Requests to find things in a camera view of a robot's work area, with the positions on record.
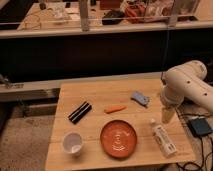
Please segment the yellow sponge gripper finger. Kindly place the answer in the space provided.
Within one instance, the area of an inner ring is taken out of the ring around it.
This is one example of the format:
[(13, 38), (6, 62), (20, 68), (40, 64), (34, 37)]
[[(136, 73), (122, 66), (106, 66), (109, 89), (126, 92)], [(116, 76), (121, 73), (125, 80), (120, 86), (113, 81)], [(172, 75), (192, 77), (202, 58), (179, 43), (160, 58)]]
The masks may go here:
[(175, 109), (170, 107), (163, 107), (162, 108), (162, 122), (167, 124), (171, 121), (175, 114)]

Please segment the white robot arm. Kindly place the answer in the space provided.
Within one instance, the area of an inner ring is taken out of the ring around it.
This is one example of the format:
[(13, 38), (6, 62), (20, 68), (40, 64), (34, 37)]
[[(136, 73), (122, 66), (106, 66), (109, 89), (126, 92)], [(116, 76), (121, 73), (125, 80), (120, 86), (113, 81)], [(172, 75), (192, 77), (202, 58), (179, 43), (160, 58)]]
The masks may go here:
[(213, 113), (213, 87), (204, 82), (206, 66), (199, 60), (192, 60), (174, 66), (165, 72), (165, 86), (160, 93), (162, 122), (169, 123), (175, 109), (185, 98)]

